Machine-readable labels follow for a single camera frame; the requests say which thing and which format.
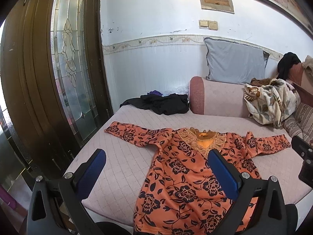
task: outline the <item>crumpled black garment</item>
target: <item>crumpled black garment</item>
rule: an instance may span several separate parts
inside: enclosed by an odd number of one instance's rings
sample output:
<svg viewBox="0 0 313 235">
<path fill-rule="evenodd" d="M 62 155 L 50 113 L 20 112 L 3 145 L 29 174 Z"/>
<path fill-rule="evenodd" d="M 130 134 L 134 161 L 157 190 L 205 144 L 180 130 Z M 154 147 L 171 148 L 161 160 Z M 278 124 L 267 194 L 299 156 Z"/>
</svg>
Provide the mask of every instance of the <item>crumpled black garment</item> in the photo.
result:
<svg viewBox="0 0 313 235">
<path fill-rule="evenodd" d="M 288 52 L 284 54 L 283 58 L 278 62 L 278 79 L 286 80 L 288 78 L 289 70 L 294 64 L 298 64 L 301 61 L 296 54 Z"/>
<path fill-rule="evenodd" d="M 138 109 L 152 110 L 157 114 L 173 115 L 184 114 L 188 108 L 188 95 L 171 94 L 169 96 L 142 95 L 140 98 L 132 98 L 124 101 L 124 105 L 133 105 Z"/>
</svg>

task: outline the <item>metal bolt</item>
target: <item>metal bolt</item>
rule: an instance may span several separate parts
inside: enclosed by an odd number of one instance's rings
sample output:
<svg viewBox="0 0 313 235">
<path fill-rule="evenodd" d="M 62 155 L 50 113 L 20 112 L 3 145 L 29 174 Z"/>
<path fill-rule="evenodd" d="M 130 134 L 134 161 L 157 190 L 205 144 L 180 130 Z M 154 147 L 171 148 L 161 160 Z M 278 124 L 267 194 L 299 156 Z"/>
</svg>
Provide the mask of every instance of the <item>metal bolt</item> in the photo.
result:
<svg viewBox="0 0 313 235">
<path fill-rule="evenodd" d="M 43 180 L 43 177 L 41 175 L 39 175 L 38 177 L 36 177 L 36 182 L 40 182 L 41 180 Z"/>
<path fill-rule="evenodd" d="M 241 175 L 244 179 L 248 179 L 250 177 L 248 172 L 243 172 Z"/>
<path fill-rule="evenodd" d="M 277 182 L 277 181 L 278 181 L 277 177 L 275 177 L 275 176 L 271 176 L 271 180 L 272 180 L 273 182 Z"/>
<path fill-rule="evenodd" d="M 66 178 L 66 179 L 70 179 L 71 177 L 73 177 L 73 173 L 71 173 L 71 172 L 67 172 L 64 175 L 64 178 Z"/>
</svg>

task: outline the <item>wallpaper border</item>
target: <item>wallpaper border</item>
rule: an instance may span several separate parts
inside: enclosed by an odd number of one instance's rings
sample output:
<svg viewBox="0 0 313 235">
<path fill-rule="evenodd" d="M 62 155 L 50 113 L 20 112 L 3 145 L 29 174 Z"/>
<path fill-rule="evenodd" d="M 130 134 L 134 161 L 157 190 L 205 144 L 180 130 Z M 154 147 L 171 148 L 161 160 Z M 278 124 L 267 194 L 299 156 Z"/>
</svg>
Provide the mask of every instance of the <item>wallpaper border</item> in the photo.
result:
<svg viewBox="0 0 313 235">
<path fill-rule="evenodd" d="M 155 46 L 167 46 L 167 45 L 205 45 L 203 39 L 206 37 L 210 37 L 215 40 L 225 40 L 230 42 L 235 42 L 239 44 L 248 45 L 255 48 L 261 48 L 265 52 L 270 54 L 270 58 L 276 61 L 279 61 L 283 54 L 276 52 L 272 49 L 259 46 L 250 42 L 226 38 L 226 37 L 218 37 L 218 36 L 210 36 L 210 35 L 163 35 L 163 36 L 153 36 L 140 38 L 135 40 L 129 40 L 125 42 L 120 42 L 113 45 L 102 46 L 103 54 L 109 55 L 121 51 L 131 50 L 135 48 L 147 48 L 147 47 L 155 47 Z"/>
</svg>

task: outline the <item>purple cloth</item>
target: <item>purple cloth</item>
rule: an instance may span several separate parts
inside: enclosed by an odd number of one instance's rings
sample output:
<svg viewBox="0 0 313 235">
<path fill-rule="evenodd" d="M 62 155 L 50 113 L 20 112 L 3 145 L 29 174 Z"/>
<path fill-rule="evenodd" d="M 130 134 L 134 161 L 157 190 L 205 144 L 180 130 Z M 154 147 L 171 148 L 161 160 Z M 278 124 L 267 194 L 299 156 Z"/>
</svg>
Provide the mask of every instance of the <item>purple cloth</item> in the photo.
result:
<svg viewBox="0 0 313 235">
<path fill-rule="evenodd" d="M 16 200 L 0 185 L 0 198 L 7 203 L 11 209 L 16 209 Z"/>
<path fill-rule="evenodd" d="M 161 94 L 159 91 L 157 90 L 154 90 L 154 91 L 151 91 L 150 93 L 147 93 L 147 95 L 157 95 L 157 96 L 162 96 L 163 94 Z"/>
</svg>

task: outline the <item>gray pillow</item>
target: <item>gray pillow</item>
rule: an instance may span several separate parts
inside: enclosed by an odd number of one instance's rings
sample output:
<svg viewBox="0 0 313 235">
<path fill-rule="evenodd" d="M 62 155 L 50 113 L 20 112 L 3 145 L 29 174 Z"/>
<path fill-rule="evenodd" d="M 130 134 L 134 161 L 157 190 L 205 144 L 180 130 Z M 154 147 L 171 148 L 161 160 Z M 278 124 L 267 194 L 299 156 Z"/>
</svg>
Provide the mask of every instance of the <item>gray pillow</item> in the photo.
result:
<svg viewBox="0 0 313 235">
<path fill-rule="evenodd" d="M 203 41 L 208 48 L 208 80 L 244 85 L 253 78 L 266 78 L 270 54 L 262 49 L 209 37 Z"/>
</svg>

